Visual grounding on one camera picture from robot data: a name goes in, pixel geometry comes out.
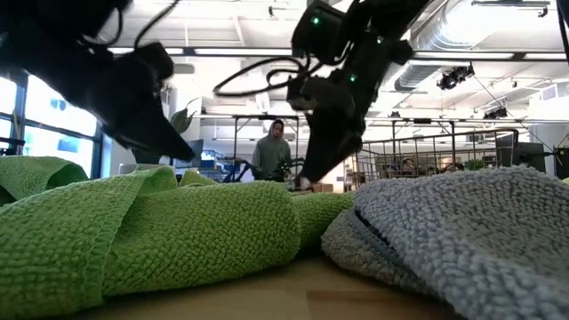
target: table surface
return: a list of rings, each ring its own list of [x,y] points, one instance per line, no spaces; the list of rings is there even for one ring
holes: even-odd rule
[[[355,276],[324,257],[223,284],[114,298],[68,320],[460,319],[436,300]]]

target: ventilation duct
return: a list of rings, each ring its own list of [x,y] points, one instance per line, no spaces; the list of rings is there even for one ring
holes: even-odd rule
[[[449,0],[416,36],[411,46],[415,50],[469,50],[491,35],[504,16],[500,8],[473,6],[469,0]],[[412,91],[432,76],[440,66],[409,65],[395,81],[397,91]]]

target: man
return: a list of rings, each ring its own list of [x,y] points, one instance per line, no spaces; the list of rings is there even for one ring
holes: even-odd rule
[[[279,162],[291,161],[291,148],[283,140],[284,128],[283,121],[275,120],[268,129],[268,135],[257,142],[252,154],[252,165],[257,169],[254,173],[256,180],[268,179]]]

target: window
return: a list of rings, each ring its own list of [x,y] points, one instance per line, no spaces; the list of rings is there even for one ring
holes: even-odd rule
[[[28,78],[26,118],[88,136],[93,136],[97,127],[97,119],[93,115],[71,106],[59,93],[35,76]]]
[[[0,112],[11,115],[16,105],[16,84],[0,77]]]
[[[12,130],[12,123],[8,120],[0,120],[0,137],[10,138],[10,131]],[[8,148],[8,144],[0,142],[0,148]]]
[[[57,156],[83,167],[91,177],[92,145],[87,139],[26,126],[24,156]]]

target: gray hoodie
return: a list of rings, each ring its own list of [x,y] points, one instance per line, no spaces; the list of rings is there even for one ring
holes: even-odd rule
[[[260,170],[260,180],[268,178],[282,159],[291,160],[291,148],[288,143],[273,136],[273,126],[276,122],[282,123],[279,120],[273,122],[268,129],[268,135],[257,142],[252,154],[252,165]]]

